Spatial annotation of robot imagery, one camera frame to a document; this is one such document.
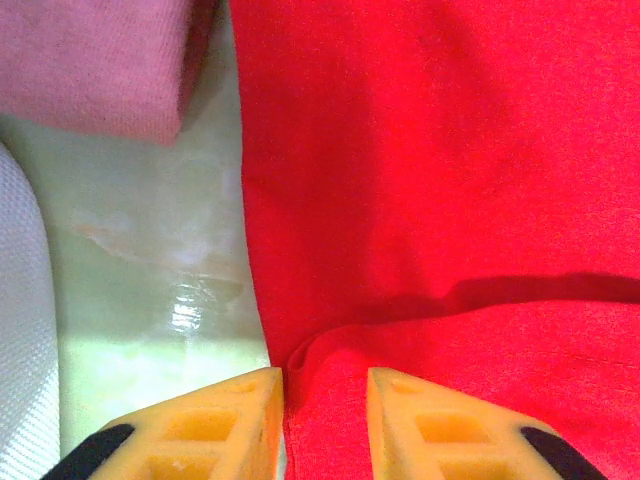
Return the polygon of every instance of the black rubber pad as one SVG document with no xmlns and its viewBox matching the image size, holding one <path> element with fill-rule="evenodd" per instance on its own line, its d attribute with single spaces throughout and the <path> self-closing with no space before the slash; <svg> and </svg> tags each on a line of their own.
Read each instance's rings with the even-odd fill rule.
<svg viewBox="0 0 640 480">
<path fill-rule="evenodd" d="M 42 480 L 88 480 L 134 430 L 132 425 L 122 424 L 94 433 L 53 467 Z"/>
<path fill-rule="evenodd" d="M 533 427 L 523 427 L 520 432 L 563 480 L 607 480 L 562 438 Z"/>
</svg>

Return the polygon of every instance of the red towel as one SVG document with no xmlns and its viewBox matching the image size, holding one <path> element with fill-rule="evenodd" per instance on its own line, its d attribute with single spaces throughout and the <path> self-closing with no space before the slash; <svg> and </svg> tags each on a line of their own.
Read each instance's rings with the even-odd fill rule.
<svg viewBox="0 0 640 480">
<path fill-rule="evenodd" d="M 640 472 L 640 4 L 232 3 L 289 480 L 371 478 L 385 365 Z"/>
<path fill-rule="evenodd" d="M 0 113 L 171 144 L 217 0 L 0 0 Z"/>
</svg>

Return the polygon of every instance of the white cloth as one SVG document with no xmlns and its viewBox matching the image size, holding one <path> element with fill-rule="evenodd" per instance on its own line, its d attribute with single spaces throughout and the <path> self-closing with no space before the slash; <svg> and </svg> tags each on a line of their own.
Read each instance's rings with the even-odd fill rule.
<svg viewBox="0 0 640 480">
<path fill-rule="evenodd" d="M 37 479 L 58 460 L 58 351 L 40 210 L 0 145 L 0 480 Z"/>
</svg>

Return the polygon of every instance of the pink cloth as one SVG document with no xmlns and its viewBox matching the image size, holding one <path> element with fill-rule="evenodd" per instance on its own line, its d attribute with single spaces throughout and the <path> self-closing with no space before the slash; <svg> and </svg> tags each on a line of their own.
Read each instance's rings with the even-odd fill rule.
<svg viewBox="0 0 640 480">
<path fill-rule="evenodd" d="M 216 0 L 0 0 L 0 112 L 171 144 Z"/>
</svg>

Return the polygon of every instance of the white floor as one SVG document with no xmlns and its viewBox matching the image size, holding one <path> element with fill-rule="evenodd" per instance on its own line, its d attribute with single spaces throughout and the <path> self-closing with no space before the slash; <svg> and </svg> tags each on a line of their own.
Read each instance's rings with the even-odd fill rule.
<svg viewBox="0 0 640 480">
<path fill-rule="evenodd" d="M 51 247 L 67 453 L 109 420 L 268 364 L 247 265 L 228 7 L 177 145 L 0 117 Z"/>
</svg>

